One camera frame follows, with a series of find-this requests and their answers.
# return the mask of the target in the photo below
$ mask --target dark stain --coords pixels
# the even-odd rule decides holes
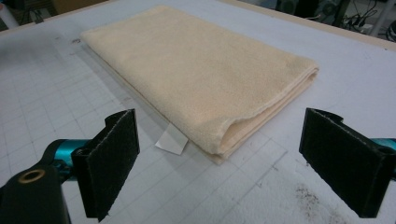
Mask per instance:
[[[78,44],[79,42],[81,42],[81,40],[80,39],[74,39],[73,41],[72,41],[72,44]]]
[[[296,198],[299,200],[301,209],[307,220],[312,221],[318,214],[318,197],[306,186],[299,185],[296,188]]]
[[[329,224],[347,224],[347,222],[337,213],[332,213]]]

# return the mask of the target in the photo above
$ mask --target electronic equipment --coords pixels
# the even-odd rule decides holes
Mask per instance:
[[[339,27],[350,0],[278,0],[276,10]]]

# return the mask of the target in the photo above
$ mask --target towel fold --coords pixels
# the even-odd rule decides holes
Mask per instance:
[[[310,59],[170,7],[81,37],[216,163],[305,90],[318,71]]]

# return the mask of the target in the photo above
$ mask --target white paper tag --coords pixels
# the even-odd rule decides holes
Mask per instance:
[[[189,139],[181,133],[173,124],[169,124],[160,140],[155,144],[163,150],[181,155]]]

